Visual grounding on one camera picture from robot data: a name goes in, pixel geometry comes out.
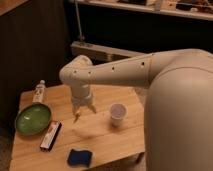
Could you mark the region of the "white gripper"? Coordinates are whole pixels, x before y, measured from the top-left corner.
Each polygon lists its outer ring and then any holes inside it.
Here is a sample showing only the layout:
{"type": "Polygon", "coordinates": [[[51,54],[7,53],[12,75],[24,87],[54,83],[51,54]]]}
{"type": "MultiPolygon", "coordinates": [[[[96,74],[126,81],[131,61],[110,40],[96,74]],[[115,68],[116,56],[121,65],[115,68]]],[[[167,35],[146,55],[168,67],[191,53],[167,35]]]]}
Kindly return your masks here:
{"type": "MultiPolygon", "coordinates": [[[[81,85],[81,86],[72,86],[71,87],[71,102],[75,108],[81,106],[88,106],[88,108],[93,112],[97,113],[97,110],[93,103],[93,94],[91,91],[91,87],[89,85],[81,85]]],[[[74,121],[76,123],[81,116],[80,109],[76,109],[74,112],[74,121]]]]}

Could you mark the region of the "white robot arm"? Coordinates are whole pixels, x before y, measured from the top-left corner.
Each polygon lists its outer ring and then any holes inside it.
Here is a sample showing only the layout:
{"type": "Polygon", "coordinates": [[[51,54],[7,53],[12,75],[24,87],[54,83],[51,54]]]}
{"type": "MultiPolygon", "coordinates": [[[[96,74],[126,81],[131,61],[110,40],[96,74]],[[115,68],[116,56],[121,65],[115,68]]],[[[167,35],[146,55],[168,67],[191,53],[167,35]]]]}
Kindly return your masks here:
{"type": "Polygon", "coordinates": [[[146,87],[147,171],[213,171],[213,54],[154,52],[94,65],[79,55],[59,72],[72,103],[91,101],[90,86],[146,87]]]}

